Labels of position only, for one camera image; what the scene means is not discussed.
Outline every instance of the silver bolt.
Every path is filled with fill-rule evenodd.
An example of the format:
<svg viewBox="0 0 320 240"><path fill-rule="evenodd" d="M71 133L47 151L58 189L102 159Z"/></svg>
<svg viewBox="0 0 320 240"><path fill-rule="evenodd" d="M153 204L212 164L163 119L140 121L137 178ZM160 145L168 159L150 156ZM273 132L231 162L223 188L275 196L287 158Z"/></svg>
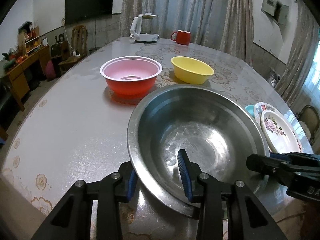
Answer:
<svg viewBox="0 0 320 240"><path fill-rule="evenodd" d="M84 185L84 180L79 179L75 182L76 187L82 187Z"/></svg>
<svg viewBox="0 0 320 240"><path fill-rule="evenodd" d="M237 185L238 187L243 187L243 186L244 186L244 182L241 181L241 180L237 180L237 181L236 181L236 185Z"/></svg>
<svg viewBox="0 0 320 240"><path fill-rule="evenodd" d="M119 172L114 172L111 174L111 178L113 179L119 179L120 178L120 173Z"/></svg>
<svg viewBox="0 0 320 240"><path fill-rule="evenodd" d="M207 174L207 173L200 173L200 175L199 175L199 177L201 178L201 179L207 179L207 178L209 178L209 175Z"/></svg>

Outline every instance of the flat screen tv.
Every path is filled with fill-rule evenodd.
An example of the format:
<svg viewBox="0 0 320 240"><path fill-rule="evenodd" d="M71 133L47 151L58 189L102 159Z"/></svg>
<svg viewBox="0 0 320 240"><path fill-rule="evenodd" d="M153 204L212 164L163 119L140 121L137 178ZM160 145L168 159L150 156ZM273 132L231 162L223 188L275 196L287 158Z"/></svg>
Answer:
<svg viewBox="0 0 320 240"><path fill-rule="evenodd" d="M112 0L65 0L66 24L112 14Z"/></svg>

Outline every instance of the mug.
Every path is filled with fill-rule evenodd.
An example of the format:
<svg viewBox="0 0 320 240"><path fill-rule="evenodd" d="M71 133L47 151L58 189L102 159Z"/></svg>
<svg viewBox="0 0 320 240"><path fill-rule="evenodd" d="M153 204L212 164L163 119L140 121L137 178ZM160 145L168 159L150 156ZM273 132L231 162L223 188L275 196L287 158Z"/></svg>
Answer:
<svg viewBox="0 0 320 240"><path fill-rule="evenodd" d="M174 40L174 39L172 38L172 36L173 36L175 33L177 34L177 36L176 36L176 39ZM191 33L190 33L190 32L180 31L180 30L177 31L177 32L173 32L173 33L171 34L171 37L170 37L171 40L175 41L175 42L178 43L178 44L182 44L182 45L189 45L189 43L190 43L190 38L191 38Z"/></svg>

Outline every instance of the glass kettle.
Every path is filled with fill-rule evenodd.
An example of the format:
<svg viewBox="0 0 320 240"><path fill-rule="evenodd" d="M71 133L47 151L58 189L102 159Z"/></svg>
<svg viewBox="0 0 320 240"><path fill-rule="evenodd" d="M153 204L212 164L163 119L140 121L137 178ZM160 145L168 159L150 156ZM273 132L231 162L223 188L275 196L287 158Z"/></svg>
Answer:
<svg viewBox="0 0 320 240"><path fill-rule="evenodd" d="M130 38L138 42L153 43L158 41L159 16L151 13L139 14L133 19Z"/></svg>

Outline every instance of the white plate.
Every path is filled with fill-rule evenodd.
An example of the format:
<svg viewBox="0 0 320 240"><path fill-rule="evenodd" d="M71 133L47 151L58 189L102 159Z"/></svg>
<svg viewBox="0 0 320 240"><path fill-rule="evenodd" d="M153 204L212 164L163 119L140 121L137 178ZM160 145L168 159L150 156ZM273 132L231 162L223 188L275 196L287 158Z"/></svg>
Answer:
<svg viewBox="0 0 320 240"><path fill-rule="evenodd" d="M258 102L253 107L254 119L260 125L260 127L261 127L261 124L260 124L261 114L262 114L262 112L264 110L271 110L271 111L275 112L276 114L278 114L279 116L281 116L285 120L285 122L290 127L290 129L292 130L292 132L293 132L293 134L294 134L294 136L295 136L295 138L296 138L296 140L298 142L299 149L300 149L298 152L302 153L302 146L301 146L300 139L299 139L298 134L296 133L296 131L293 129L292 125L289 123L289 121L274 106L269 105L269 104L264 103L264 102Z"/></svg>
<svg viewBox="0 0 320 240"><path fill-rule="evenodd" d="M276 153L299 152L299 145L285 119L272 110L261 114L261 128L268 145Z"/></svg>

